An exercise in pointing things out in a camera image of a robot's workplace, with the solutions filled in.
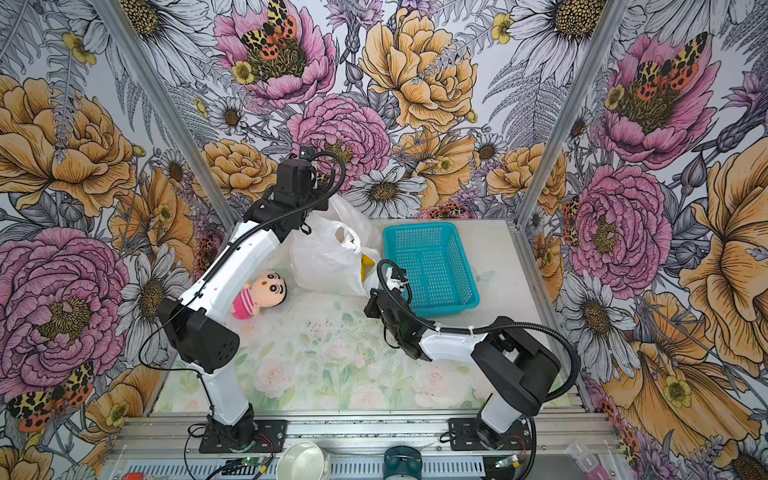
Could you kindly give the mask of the yellow fruit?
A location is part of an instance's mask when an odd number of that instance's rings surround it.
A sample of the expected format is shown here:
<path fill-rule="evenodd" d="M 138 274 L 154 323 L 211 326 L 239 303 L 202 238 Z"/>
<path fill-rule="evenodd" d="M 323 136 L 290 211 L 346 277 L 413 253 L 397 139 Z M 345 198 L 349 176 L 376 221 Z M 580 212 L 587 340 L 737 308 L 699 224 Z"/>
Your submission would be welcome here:
<path fill-rule="evenodd" d="M 368 257 L 367 255 L 363 254 L 361 256 L 360 276 L 361 276 L 362 282 L 366 281 L 368 275 L 370 274 L 370 271 L 373 269 L 375 264 L 376 262 L 370 257 Z"/>

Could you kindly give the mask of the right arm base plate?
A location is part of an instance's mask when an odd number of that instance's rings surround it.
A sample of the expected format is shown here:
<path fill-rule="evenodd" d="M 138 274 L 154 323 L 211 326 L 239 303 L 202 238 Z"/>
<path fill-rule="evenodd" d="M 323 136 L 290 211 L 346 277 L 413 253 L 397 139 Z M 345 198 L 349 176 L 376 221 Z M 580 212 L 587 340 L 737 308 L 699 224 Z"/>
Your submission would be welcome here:
<path fill-rule="evenodd" d="M 452 451 L 522 451 L 531 446 L 531 434 L 527 419 L 514 422 L 506 433 L 498 433 L 478 418 L 450 418 L 441 439 Z"/>

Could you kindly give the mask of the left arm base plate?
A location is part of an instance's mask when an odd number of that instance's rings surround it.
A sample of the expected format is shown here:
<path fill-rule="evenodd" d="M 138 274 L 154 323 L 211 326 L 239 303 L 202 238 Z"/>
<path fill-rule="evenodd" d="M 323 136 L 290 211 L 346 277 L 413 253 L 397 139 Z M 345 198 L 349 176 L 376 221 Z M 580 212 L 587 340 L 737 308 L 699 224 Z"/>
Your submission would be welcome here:
<path fill-rule="evenodd" d="M 286 420 L 254 420 L 237 425 L 211 421 L 207 426 L 199 452 L 201 454 L 280 453 L 287 438 Z"/>

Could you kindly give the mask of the white plastic bag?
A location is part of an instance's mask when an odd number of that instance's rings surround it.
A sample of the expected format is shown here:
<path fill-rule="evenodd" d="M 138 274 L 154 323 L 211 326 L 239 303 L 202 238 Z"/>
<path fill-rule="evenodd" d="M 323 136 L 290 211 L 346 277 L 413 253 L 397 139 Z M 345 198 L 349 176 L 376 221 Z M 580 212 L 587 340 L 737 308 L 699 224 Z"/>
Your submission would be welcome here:
<path fill-rule="evenodd" d="M 381 231 L 349 202 L 336 194 L 328 209 L 306 219 L 311 233 L 294 232 L 288 247 L 297 285 L 305 290 L 342 296 L 366 296 L 379 285 L 375 267 L 381 260 Z M 376 264 L 361 281 L 361 256 Z"/>

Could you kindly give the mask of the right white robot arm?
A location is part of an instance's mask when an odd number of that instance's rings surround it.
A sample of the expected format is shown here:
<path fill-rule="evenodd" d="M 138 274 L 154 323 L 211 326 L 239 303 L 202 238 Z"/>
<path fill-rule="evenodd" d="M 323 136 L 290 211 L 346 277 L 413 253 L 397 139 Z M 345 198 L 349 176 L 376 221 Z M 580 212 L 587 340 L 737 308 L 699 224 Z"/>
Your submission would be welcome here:
<path fill-rule="evenodd" d="M 450 327 L 418 316 L 407 274 L 390 260 L 376 265 L 379 286 L 370 291 L 367 317 L 383 324 L 393 348 L 416 361 L 455 361 L 475 365 L 493 388 L 475 420 L 472 440 L 498 449 L 513 433 L 513 425 L 532 418 L 542 406 L 566 393 L 565 384 L 552 386 L 562 368 L 555 354 L 532 334 L 543 333 L 562 346 L 568 340 L 544 325 L 516 322 L 499 316 L 489 325 Z"/>

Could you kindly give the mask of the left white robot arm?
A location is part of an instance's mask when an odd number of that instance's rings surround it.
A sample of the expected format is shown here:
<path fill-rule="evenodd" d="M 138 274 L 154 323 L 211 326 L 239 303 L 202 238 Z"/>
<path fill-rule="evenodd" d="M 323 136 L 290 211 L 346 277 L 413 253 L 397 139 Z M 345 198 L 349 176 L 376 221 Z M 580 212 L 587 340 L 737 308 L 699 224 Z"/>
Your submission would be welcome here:
<path fill-rule="evenodd" d="M 176 299 L 157 308 L 161 328 L 203 385 L 210 412 L 202 433 L 203 453 L 278 451 L 263 438 L 254 409 L 236 374 L 239 335 L 225 322 L 236 296 L 294 230 L 311 232 L 310 212 L 325 210 L 343 185 L 346 165 L 337 155 L 303 147 L 277 168 L 276 182 L 246 211 L 228 243 L 203 276 Z"/>

